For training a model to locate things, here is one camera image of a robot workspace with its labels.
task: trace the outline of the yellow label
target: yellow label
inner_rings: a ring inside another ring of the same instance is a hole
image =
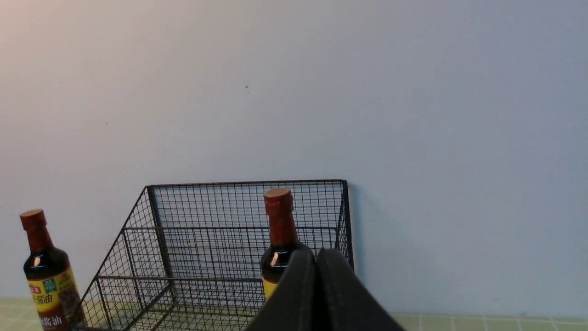
[[[278,284],[269,282],[263,277],[261,277],[261,280],[263,282],[263,293],[265,294],[265,299],[268,300],[269,297],[272,296],[273,291],[276,290]]]
[[[56,308],[60,308],[60,301],[63,299],[68,301],[67,299],[72,293],[79,296],[77,294],[74,274],[72,273],[71,268],[68,268],[61,274],[51,278],[29,280],[29,290],[33,295],[33,300],[35,301],[35,306],[39,313],[46,313],[55,310]],[[71,306],[71,304],[64,303],[64,306]],[[71,311],[72,309],[74,308],[64,309],[68,310],[64,312],[64,315],[69,317],[68,315],[73,313],[73,311]]]

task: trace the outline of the floor tile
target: floor tile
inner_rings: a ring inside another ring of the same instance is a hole
[[[519,324],[514,319],[486,319],[488,331],[520,331]]]
[[[22,316],[19,319],[37,321],[39,320],[39,314],[34,308],[30,308],[27,311],[25,311],[25,313],[22,314]]]
[[[514,316],[486,315],[487,320],[516,320]]]
[[[4,330],[10,331],[30,331],[30,330],[40,330],[41,324],[40,323],[32,323],[27,320],[14,320],[10,323]]]
[[[556,323],[558,331],[588,331],[586,324],[561,324]]]
[[[532,322],[551,322],[551,318],[542,316],[518,316],[519,320],[529,320]]]
[[[27,297],[0,297],[0,306],[25,306],[33,307],[33,298]]]
[[[454,318],[455,331],[485,331],[484,320],[480,318]]]
[[[554,331],[551,322],[521,321],[520,324],[523,326],[523,331]]]
[[[392,315],[406,331],[419,331],[419,315]]]
[[[422,331],[452,331],[450,317],[423,316]]]
[[[8,330],[6,327],[12,323],[11,320],[0,319],[0,330]]]
[[[3,307],[0,309],[0,318],[15,319],[20,317],[23,313],[29,310],[28,307],[16,306],[16,307]]]
[[[564,323],[577,323],[577,324],[586,324],[586,323],[588,323],[588,320],[586,320],[586,319],[568,319],[568,318],[554,317],[553,320],[556,321],[556,322],[564,322]]]
[[[484,315],[452,315],[454,319],[484,319]]]

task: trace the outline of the wire mesh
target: wire mesh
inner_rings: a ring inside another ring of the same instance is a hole
[[[147,186],[83,296],[71,330],[241,330],[263,305],[269,247],[263,193],[289,187],[296,231],[315,255],[353,267],[344,180]]]

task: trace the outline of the bottle neck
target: bottle neck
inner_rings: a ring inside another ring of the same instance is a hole
[[[51,241],[51,237],[49,236],[47,228],[44,226],[28,230],[26,232],[26,236],[29,239],[31,253],[36,253],[55,247],[53,246],[53,242]]]
[[[272,246],[287,246],[298,242],[292,213],[269,217],[269,242]]]

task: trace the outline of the red bottle cap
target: red bottle cap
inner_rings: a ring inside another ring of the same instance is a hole
[[[45,227],[47,220],[43,209],[29,210],[21,214],[22,227],[25,231],[33,230],[39,227]]]
[[[265,212],[268,216],[291,213],[294,210],[292,192],[287,187],[278,187],[263,194]]]

